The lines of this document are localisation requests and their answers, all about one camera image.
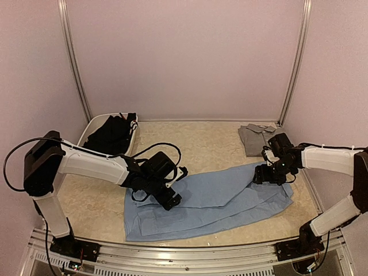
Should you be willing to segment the light blue long sleeve shirt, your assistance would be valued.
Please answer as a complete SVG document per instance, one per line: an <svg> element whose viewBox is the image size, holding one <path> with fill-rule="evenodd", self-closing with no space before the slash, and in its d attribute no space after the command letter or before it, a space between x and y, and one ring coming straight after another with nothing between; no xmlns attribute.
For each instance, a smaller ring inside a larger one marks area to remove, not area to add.
<svg viewBox="0 0 368 276"><path fill-rule="evenodd" d="M256 223L283 212L293 190L253 183L256 164L190 175L174 185L181 203L165 210L154 197L134 202L125 196L124 226L129 242L188 239Z"/></svg>

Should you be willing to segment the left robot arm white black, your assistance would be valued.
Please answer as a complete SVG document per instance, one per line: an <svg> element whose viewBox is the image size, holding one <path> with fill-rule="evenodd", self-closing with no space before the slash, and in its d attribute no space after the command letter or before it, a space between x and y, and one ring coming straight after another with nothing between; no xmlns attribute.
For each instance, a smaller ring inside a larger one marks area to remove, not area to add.
<svg viewBox="0 0 368 276"><path fill-rule="evenodd" d="M71 144L61 139L57 131L50 131L34 142L24 158L24 190L51 231L52 252L96 262L101 247L74 236L55 190L56 182L66 174L101 179L129 188L133 193L143 191L165 210L181 202L182 197L171 186L186 177L188 170L162 151L149 159L106 155Z"/></svg>

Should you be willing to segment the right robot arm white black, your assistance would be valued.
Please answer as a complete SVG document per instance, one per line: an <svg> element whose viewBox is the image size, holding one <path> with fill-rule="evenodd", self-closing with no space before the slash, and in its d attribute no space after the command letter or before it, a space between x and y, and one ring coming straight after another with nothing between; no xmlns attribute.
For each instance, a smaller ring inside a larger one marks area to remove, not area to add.
<svg viewBox="0 0 368 276"><path fill-rule="evenodd" d="M352 190L334 206L302 225L296 239L275 245L279 261L300 258L325 249L322 237L353 222L367 212L367 148L326 146L311 143L293 145L280 133L263 147L265 164L256 166L253 181L282 185L287 175L300 170L323 170L352 178Z"/></svg>

